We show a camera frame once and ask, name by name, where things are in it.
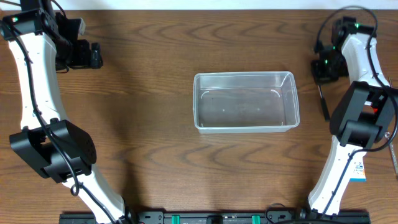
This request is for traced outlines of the small claw hammer black handle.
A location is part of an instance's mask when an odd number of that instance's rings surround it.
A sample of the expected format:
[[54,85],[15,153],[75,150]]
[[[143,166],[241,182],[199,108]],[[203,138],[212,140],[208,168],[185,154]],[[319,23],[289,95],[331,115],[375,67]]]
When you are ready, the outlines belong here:
[[329,111],[328,111],[326,99],[325,99],[325,97],[323,95],[323,92],[322,92],[322,87],[320,85],[318,85],[318,91],[319,91],[319,94],[320,94],[320,104],[321,104],[321,108],[322,108],[322,113],[323,113],[324,119],[325,119],[325,121],[329,121],[330,120],[330,114],[329,114]]

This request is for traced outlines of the clear plastic container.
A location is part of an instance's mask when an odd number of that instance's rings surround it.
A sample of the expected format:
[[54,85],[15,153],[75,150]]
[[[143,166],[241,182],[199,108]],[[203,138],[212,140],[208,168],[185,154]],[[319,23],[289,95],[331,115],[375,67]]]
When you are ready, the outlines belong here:
[[198,73],[192,101],[201,134],[283,133],[300,124],[290,71]]

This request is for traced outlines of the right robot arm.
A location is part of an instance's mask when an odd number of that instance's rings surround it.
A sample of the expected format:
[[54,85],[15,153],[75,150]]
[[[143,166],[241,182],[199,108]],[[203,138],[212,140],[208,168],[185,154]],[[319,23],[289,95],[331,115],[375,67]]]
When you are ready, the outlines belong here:
[[397,120],[397,90],[384,77],[377,57],[376,26],[357,23],[353,17],[334,22],[331,45],[315,44],[319,58],[311,62],[315,83],[322,86],[348,77],[350,86],[330,114],[321,100],[325,119],[330,124],[332,144],[320,179],[308,196],[310,210],[319,217],[340,211],[341,198],[352,179],[355,162]]

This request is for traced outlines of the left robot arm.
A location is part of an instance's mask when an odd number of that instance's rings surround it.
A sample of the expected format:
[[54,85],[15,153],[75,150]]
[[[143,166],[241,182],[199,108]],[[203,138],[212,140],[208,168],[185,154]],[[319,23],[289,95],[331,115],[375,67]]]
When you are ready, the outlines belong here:
[[20,13],[3,17],[1,35],[16,61],[22,97],[21,130],[12,150],[37,174],[68,187],[96,223],[135,223],[136,217],[96,167],[90,135],[68,118],[58,74],[103,66],[100,44],[83,38],[83,19],[55,12],[51,0],[21,0]]

